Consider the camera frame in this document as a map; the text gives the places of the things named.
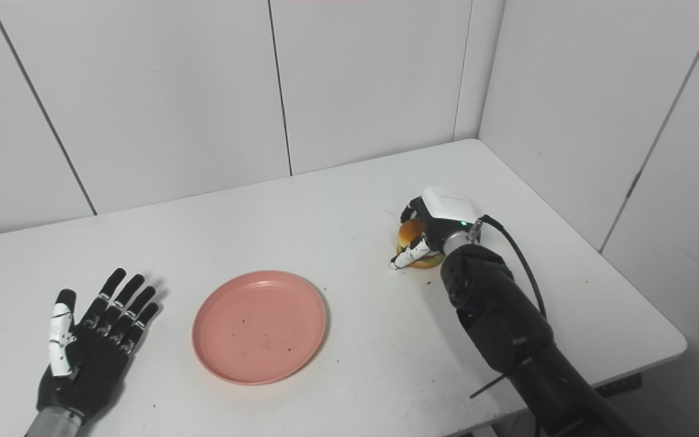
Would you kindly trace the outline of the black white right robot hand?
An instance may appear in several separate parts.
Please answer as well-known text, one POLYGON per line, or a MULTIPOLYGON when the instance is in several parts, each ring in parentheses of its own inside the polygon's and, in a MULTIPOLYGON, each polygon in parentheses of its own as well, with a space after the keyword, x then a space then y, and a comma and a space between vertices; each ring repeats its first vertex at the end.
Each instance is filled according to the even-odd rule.
POLYGON ((477 245, 482 222, 468 197, 444 186, 428 186, 411 199, 400 214, 394 270, 435 266, 458 247, 477 245))

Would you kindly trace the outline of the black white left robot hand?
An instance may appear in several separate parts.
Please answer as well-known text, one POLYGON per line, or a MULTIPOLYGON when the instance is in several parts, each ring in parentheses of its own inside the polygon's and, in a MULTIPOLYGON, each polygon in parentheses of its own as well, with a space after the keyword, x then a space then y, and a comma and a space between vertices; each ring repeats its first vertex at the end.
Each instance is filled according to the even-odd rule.
POLYGON ((80 318, 76 292, 58 293, 50 318, 48 366, 36 409, 86 425, 113 402, 138 344, 158 313, 155 288, 117 268, 80 318))

